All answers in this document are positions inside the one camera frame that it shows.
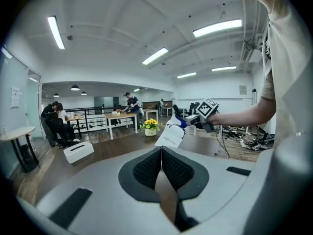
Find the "cable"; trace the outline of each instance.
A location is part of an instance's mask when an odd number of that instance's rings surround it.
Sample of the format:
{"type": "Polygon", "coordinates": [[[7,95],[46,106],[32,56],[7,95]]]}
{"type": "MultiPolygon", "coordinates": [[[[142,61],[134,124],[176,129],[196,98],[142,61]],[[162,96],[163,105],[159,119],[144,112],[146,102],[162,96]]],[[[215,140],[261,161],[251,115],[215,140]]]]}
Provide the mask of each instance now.
{"type": "Polygon", "coordinates": [[[218,133],[220,132],[220,129],[221,129],[221,126],[220,126],[218,132],[216,133],[216,139],[217,139],[217,141],[219,142],[220,146],[221,146],[221,147],[225,150],[225,152],[227,153],[227,159],[231,159],[231,158],[230,158],[230,155],[229,155],[229,153],[228,153],[228,151],[227,151],[227,149],[226,149],[226,146],[225,146],[224,137],[223,137],[223,132],[222,132],[222,139],[223,139],[223,144],[224,144],[224,146],[222,146],[221,142],[219,141],[219,139],[218,139],[218,137],[217,137],[218,133]]]}

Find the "fluorescent light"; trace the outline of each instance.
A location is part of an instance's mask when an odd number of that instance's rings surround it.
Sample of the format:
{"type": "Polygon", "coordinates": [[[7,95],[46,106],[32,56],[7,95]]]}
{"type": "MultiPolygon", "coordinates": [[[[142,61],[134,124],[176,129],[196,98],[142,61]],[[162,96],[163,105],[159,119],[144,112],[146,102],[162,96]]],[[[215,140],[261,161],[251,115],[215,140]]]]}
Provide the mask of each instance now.
{"type": "Polygon", "coordinates": [[[157,58],[159,58],[160,56],[164,55],[165,53],[167,53],[168,50],[166,48],[162,48],[160,49],[158,52],[154,53],[151,57],[147,58],[145,61],[143,61],[142,63],[144,65],[148,65],[149,63],[151,63],[153,60],[156,60],[157,58]]]}
{"type": "Polygon", "coordinates": [[[8,59],[12,58],[11,54],[5,48],[2,47],[1,51],[8,59]]]}
{"type": "Polygon", "coordinates": [[[229,66],[229,67],[222,67],[222,68],[215,68],[212,71],[223,71],[223,70],[231,70],[237,68],[236,66],[229,66]]]}
{"type": "Polygon", "coordinates": [[[65,49],[64,44],[62,42],[62,38],[59,32],[58,24],[57,24],[57,18],[55,16],[48,17],[48,22],[52,31],[52,34],[54,36],[55,41],[57,42],[57,45],[60,49],[65,49]]]}
{"type": "Polygon", "coordinates": [[[30,77],[29,79],[30,79],[31,81],[38,82],[36,79],[34,79],[34,78],[32,78],[32,77],[30,77]]]}
{"type": "Polygon", "coordinates": [[[231,21],[226,21],[222,23],[216,23],[210,26],[206,26],[201,29],[194,30],[194,35],[195,37],[200,37],[215,31],[223,30],[223,29],[230,29],[230,28],[235,28],[235,27],[241,27],[242,21],[241,19],[237,20],[231,20],[231,21]]]}
{"type": "Polygon", "coordinates": [[[197,74],[195,72],[193,72],[193,73],[178,76],[177,78],[183,78],[183,77],[194,76],[194,75],[197,75],[197,74]]]}

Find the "white t-shirt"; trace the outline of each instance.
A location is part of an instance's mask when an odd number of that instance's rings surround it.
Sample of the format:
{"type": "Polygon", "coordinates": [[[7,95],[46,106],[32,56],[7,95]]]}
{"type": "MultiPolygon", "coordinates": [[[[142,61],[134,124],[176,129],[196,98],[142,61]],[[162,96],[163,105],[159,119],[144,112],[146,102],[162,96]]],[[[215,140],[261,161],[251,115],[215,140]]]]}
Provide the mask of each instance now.
{"type": "Polygon", "coordinates": [[[283,139],[299,131],[282,97],[312,58],[313,44],[305,23],[288,0],[275,0],[268,18],[268,41],[264,39],[262,53],[265,80],[261,96],[276,100],[274,146],[277,147],[283,139]]]}
{"type": "Polygon", "coordinates": [[[63,123],[67,123],[67,121],[65,120],[65,117],[67,117],[66,111],[60,111],[60,112],[58,112],[58,117],[63,120],[63,123]]]}

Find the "black mesh pad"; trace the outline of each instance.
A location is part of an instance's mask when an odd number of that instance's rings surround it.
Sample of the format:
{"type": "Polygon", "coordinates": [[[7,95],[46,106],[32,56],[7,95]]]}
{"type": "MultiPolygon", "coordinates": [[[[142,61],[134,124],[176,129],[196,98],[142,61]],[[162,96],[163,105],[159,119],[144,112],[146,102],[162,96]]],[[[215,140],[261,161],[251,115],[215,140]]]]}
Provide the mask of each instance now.
{"type": "Polygon", "coordinates": [[[134,199],[143,202],[160,202],[154,191],[161,170],[161,148],[125,163],[118,173],[122,188],[134,199]]]}
{"type": "Polygon", "coordinates": [[[154,152],[149,157],[138,163],[133,170],[134,177],[144,186],[154,190],[157,176],[161,169],[161,153],[154,152]]]}
{"type": "Polygon", "coordinates": [[[178,194],[179,201],[197,197],[207,182],[209,173],[206,168],[182,156],[166,146],[162,146],[162,168],[178,194]]]}

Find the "round table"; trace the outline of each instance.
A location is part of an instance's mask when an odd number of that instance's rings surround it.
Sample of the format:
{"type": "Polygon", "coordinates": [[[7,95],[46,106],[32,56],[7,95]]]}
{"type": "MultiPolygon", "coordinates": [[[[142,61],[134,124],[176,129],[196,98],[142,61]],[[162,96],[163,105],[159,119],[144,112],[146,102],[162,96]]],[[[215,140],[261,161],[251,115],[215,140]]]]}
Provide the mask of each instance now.
{"type": "Polygon", "coordinates": [[[19,160],[21,167],[23,168],[25,173],[31,172],[39,164],[39,161],[36,158],[33,147],[31,146],[31,143],[29,140],[29,133],[31,133],[34,130],[35,130],[34,126],[22,127],[19,129],[9,131],[6,133],[6,135],[1,135],[1,137],[0,137],[0,142],[11,141],[15,155],[16,155],[17,159],[19,160]],[[27,141],[30,153],[32,155],[32,158],[30,156],[27,156],[27,154],[24,154],[22,152],[22,148],[21,148],[21,145],[19,142],[19,137],[22,137],[22,136],[26,137],[26,141],[27,141]],[[17,147],[20,151],[22,158],[19,155],[19,152],[18,152],[18,149],[17,149],[15,143],[17,144],[17,147]]]}

